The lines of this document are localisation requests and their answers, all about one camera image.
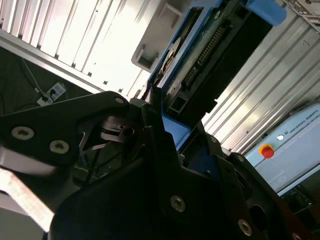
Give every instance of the red emergency stop button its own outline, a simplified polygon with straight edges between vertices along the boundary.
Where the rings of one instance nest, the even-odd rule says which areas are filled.
[[[265,158],[269,159],[275,155],[275,151],[272,149],[271,144],[262,145],[259,149],[259,153]]]

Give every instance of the white panel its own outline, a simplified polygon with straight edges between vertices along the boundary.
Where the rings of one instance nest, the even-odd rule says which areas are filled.
[[[81,40],[85,35],[87,25],[90,22],[90,18],[95,12],[96,4],[97,0],[79,1],[70,23],[70,27],[68,28],[65,38],[57,51],[60,61],[70,66],[72,65],[80,47]]]
[[[93,44],[95,43],[95,39],[98,37],[97,34],[100,31],[101,24],[107,15],[108,9],[111,7],[110,4],[110,0],[98,1],[91,21],[88,24],[83,39],[81,40],[80,48],[73,61],[75,68],[79,71],[82,71]]]
[[[2,18],[4,17],[3,23],[2,23],[2,30],[6,31],[7,33],[10,33],[12,29],[13,20],[14,20],[17,0],[6,0],[5,2],[6,4],[5,4],[5,7],[3,8],[4,16],[2,16]]]
[[[228,150],[245,152],[319,81],[320,36],[287,12],[202,120]]]
[[[74,0],[55,0],[41,50],[55,56]]]
[[[50,2],[51,2],[51,4],[53,4],[54,0],[53,1],[50,1],[50,0],[42,0],[42,1],[40,1],[39,0],[39,3],[41,3],[41,4],[40,5],[38,4],[39,10],[38,10],[37,21],[35,23],[34,30],[32,30],[33,24],[30,24],[29,25],[30,27],[28,28],[28,32],[24,32],[24,34],[23,34],[22,39],[24,41],[26,41],[27,43],[29,43],[29,41],[31,39],[31,45],[34,46],[34,47],[37,47],[38,44],[39,44],[41,32],[42,32],[42,29],[43,29],[44,24],[45,24],[45,20],[46,20],[46,16],[47,16],[47,13],[48,13],[48,10],[49,10]],[[27,22],[31,22],[32,23],[33,22],[33,20],[32,20],[33,16],[34,15],[32,14],[32,12],[30,12],[30,14],[28,14]]]
[[[88,66],[97,81],[105,81],[105,71],[108,72],[108,89],[123,89],[123,93],[128,93],[134,84],[141,69],[131,62],[131,57],[159,3],[158,0],[132,1],[124,6],[112,22],[102,50],[97,51],[93,57],[97,64]]]
[[[27,0],[27,12],[25,16],[24,25],[21,26],[19,35],[22,36],[22,40],[30,43],[34,28],[36,25],[36,19],[39,17],[39,8],[41,0]]]
[[[0,24],[4,22],[4,14],[6,9],[7,0],[0,0]]]
[[[23,22],[24,12],[26,7],[28,7],[26,6],[26,4],[27,4],[27,0],[19,0],[17,2],[15,15],[14,15],[14,22],[11,30],[11,34],[15,37],[18,37],[19,35],[19,30]]]

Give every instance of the screw head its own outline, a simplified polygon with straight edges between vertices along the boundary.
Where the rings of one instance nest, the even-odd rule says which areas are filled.
[[[120,97],[116,97],[116,98],[114,98],[115,99],[115,101],[117,102],[117,103],[120,103],[120,104],[123,104],[125,101],[123,100],[123,99],[121,99]]]
[[[244,159],[242,156],[240,156],[240,155],[238,155],[237,158],[238,158],[238,159],[240,160],[240,162],[242,162],[242,163],[245,161],[245,159]]]
[[[221,14],[221,11],[219,10],[214,16],[214,19],[217,20],[220,17],[220,14]]]
[[[19,140],[29,140],[34,137],[35,132],[27,126],[16,126],[12,129],[11,135]]]
[[[292,233],[292,236],[293,236],[294,240],[302,240],[301,237],[298,234],[296,234],[295,232]]]
[[[49,147],[50,151],[55,154],[66,154],[69,151],[69,144],[63,140],[54,140]]]
[[[247,221],[243,220],[243,219],[239,219],[238,220],[238,226],[241,229],[241,231],[247,235],[248,237],[250,237],[252,235],[252,229],[249,225],[249,223],[247,223]]]
[[[186,210],[185,201],[179,196],[172,196],[170,198],[171,206],[178,212],[182,213]]]

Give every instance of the blue bracket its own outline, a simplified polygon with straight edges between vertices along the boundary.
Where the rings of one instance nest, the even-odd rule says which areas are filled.
[[[273,26],[278,26],[287,17],[286,9],[274,0],[248,0],[245,6]]]
[[[166,132],[171,133],[175,148],[177,150],[184,144],[191,134],[191,129],[186,125],[168,117],[162,115],[162,121]]]

